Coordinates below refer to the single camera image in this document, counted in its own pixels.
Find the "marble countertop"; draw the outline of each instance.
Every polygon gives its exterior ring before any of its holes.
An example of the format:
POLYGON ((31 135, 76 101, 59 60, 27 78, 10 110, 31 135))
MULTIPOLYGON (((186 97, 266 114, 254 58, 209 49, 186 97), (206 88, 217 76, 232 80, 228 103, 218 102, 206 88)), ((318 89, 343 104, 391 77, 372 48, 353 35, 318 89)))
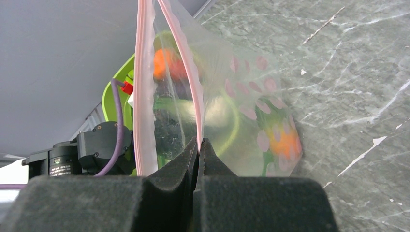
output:
POLYGON ((277 57, 294 175, 323 185, 340 230, 410 231, 410 2, 219 0, 201 22, 277 57))

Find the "gray ceiling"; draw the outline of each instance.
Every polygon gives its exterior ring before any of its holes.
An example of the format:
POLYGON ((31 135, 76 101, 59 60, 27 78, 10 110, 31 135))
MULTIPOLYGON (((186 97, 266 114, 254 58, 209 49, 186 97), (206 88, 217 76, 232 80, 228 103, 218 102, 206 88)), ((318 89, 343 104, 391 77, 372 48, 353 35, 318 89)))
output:
MULTIPOLYGON (((193 15, 206 0, 179 0, 193 15)), ((0 2, 0 153, 68 140, 135 47, 137 0, 0 2)))

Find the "orange object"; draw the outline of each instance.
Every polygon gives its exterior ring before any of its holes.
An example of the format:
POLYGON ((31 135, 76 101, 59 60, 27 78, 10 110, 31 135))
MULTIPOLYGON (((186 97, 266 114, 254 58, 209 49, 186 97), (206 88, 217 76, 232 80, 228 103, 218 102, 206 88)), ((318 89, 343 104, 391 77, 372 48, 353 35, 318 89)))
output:
POLYGON ((154 55, 153 77, 157 81, 162 81, 166 77, 167 66, 175 59, 174 52, 169 49, 160 49, 154 55))
POLYGON ((276 141, 272 131, 270 131, 271 136, 269 136, 269 148, 272 153, 280 155, 283 154, 287 159, 291 159, 293 153, 294 157, 298 157, 302 151, 299 136, 297 131, 293 128, 290 129, 290 132, 287 134, 283 128, 279 129, 280 131, 280 141, 276 141))
POLYGON ((182 81, 188 79, 184 62, 181 59, 175 60, 171 63, 171 65, 169 66, 169 73, 173 81, 182 81))

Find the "plastic zipper bag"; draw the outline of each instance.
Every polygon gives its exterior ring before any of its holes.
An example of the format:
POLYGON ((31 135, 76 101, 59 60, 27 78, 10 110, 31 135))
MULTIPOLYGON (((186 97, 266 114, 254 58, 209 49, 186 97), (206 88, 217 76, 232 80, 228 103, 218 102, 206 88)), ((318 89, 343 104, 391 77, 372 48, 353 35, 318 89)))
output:
POLYGON ((138 175, 210 139, 237 175, 289 176, 302 148, 274 59, 235 52, 176 0, 139 0, 133 129, 138 175))

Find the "pink polka dot pattern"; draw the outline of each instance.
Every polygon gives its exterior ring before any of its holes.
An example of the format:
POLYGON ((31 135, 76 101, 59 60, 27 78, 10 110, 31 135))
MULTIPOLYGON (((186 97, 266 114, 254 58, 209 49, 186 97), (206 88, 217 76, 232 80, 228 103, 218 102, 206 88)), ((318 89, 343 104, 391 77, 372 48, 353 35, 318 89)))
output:
POLYGON ((246 117, 252 120, 256 120, 257 116, 254 110, 248 109, 245 106, 240 106, 239 111, 243 113, 246 117))
POLYGON ((261 101, 261 100, 257 100, 257 101, 256 101, 256 106, 257 106, 260 110, 262 110, 265 114, 270 114, 270 108, 269 108, 269 106, 268 106, 265 102, 263 102, 263 101, 261 101))
POLYGON ((297 140, 296 140, 296 152, 297 152, 298 154, 300 154, 300 152, 302 152, 302 145, 300 144, 300 139, 299 139, 299 137, 298 137, 297 140))
POLYGON ((296 129, 296 126, 295 126, 295 124, 294 124, 294 120, 293 120, 292 115, 289 115, 289 122, 291 123, 291 127, 292 127, 293 129, 296 129))
POLYGON ((284 119, 282 123, 283 123, 283 130, 285 131, 285 133, 286 134, 291 133, 291 128, 289 126, 288 120, 284 119))
POLYGON ((261 130, 258 133, 258 137, 256 138, 256 142, 258 143, 258 147, 261 151, 266 152, 269 149, 269 138, 266 136, 265 131, 261 130))
POLYGON ((272 105, 278 109, 282 109, 283 104, 279 99, 276 98, 269 98, 270 102, 272 103, 272 105))
POLYGON ((280 154, 280 155, 279 155, 279 168, 280 168, 282 171, 286 171, 286 170, 288 170, 288 168, 289 168, 288 160, 286 159, 286 157, 285 157, 284 154, 280 154))
POLYGON ((231 82, 230 82, 228 79, 225 80, 225 90, 226 90, 226 93, 227 93, 231 98, 234 98, 234 97, 236 96, 236 94, 235 94, 235 92, 234 92, 234 89, 232 88, 232 84, 231 84, 231 82))
POLYGON ((275 139, 276 142, 280 142, 280 131, 279 131, 279 127, 277 124, 275 124, 274 126, 272 126, 272 133, 273 133, 273 138, 275 139))
POLYGON ((296 152, 294 150, 293 145, 289 145, 289 157, 291 158, 291 161, 295 161, 296 159, 296 152))
POLYGON ((231 60, 231 69, 233 72, 237 72, 239 67, 239 61, 236 57, 232 57, 231 60))
POLYGON ((247 60, 244 61, 245 62, 245 69, 246 72, 249 73, 250 72, 250 66, 249 66, 249 62, 247 60))
POLYGON ((255 90, 256 92, 262 93, 262 90, 261 90, 261 88, 259 88, 257 83, 251 81, 251 82, 249 82, 248 85, 251 89, 255 90))
POLYGON ((273 92, 276 90, 276 82, 272 78, 266 78, 264 82, 265 89, 273 92))
POLYGON ((261 70, 265 70, 268 67, 268 61, 265 59, 265 57, 258 57, 256 59, 256 67, 261 70))
POLYGON ((282 98, 278 98, 278 100, 280 101, 280 104, 282 104, 282 108, 288 107, 285 103, 283 103, 282 98))
POLYGON ((236 83, 236 88, 241 91, 242 93, 248 95, 249 94, 249 90, 246 88, 246 86, 244 86, 242 83, 237 82, 236 83))
POLYGON ((266 166, 266 176, 276 176, 275 163, 271 162, 266 166))

